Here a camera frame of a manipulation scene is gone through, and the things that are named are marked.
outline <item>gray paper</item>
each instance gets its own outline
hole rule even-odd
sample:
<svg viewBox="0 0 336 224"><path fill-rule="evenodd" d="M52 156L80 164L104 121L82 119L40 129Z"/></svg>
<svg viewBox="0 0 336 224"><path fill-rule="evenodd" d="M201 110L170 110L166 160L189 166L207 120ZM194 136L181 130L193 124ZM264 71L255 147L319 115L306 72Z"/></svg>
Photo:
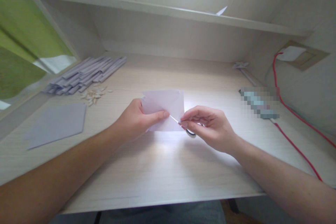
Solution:
<svg viewBox="0 0 336 224"><path fill-rule="evenodd" d="M85 111L84 103L46 108L23 138L30 140L28 149L81 133Z"/></svg>

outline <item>curtain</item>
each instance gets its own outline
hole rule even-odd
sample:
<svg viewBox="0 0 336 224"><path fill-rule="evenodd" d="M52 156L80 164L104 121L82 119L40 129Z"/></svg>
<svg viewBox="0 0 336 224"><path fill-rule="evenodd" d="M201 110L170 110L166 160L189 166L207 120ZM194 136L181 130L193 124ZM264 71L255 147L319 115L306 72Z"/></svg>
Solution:
<svg viewBox="0 0 336 224"><path fill-rule="evenodd" d="M75 61L33 0L0 0L0 110Z"/></svg>

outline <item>desk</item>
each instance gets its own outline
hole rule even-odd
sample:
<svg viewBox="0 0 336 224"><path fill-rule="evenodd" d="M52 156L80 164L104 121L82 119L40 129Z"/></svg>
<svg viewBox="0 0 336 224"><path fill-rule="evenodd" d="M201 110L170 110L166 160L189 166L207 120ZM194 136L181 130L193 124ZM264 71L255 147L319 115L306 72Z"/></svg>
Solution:
<svg viewBox="0 0 336 224"><path fill-rule="evenodd" d="M269 121L244 115L238 90L251 84L232 64L127 55L127 63L104 82L106 93L88 107L83 133L26 150L21 141L48 106L80 102L80 94L51 97L0 141L0 184L57 156L111 125L143 90L180 89L185 109L204 105L225 112L235 132L277 158L313 174ZM324 181L336 187L336 150L313 130L280 109L279 125L314 164ZM231 156L211 149L185 132L148 132L122 146L73 195L63 213L204 201L264 194Z"/></svg>

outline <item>wooden shelf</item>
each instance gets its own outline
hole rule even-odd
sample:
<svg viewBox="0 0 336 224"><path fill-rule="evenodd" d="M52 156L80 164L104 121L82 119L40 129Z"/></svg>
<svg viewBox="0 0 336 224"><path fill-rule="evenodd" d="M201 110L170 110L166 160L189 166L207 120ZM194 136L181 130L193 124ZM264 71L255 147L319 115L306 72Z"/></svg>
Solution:
<svg viewBox="0 0 336 224"><path fill-rule="evenodd" d="M199 12L195 10L174 8L169 6L154 5L149 3L134 2L127 0L64 0L64 1L112 7L118 9L125 9L129 11L152 13L157 15L171 16L175 18L178 17L183 19L191 19L208 23L216 23L220 25L235 26L240 28L260 30L264 32L273 32L278 34L301 36L301 37L307 37L313 33L313 31L311 30L299 30L271 23L263 23L235 17L233 18L229 16L217 16L215 14Z"/></svg>

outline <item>fingernail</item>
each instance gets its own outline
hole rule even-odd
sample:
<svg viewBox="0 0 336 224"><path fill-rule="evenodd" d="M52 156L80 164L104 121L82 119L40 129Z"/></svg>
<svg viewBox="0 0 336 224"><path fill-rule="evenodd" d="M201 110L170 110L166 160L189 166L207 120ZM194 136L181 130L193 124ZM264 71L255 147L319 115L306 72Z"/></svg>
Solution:
<svg viewBox="0 0 336 224"><path fill-rule="evenodd" d="M181 122L182 127L187 128L188 127L188 122L183 121Z"/></svg>

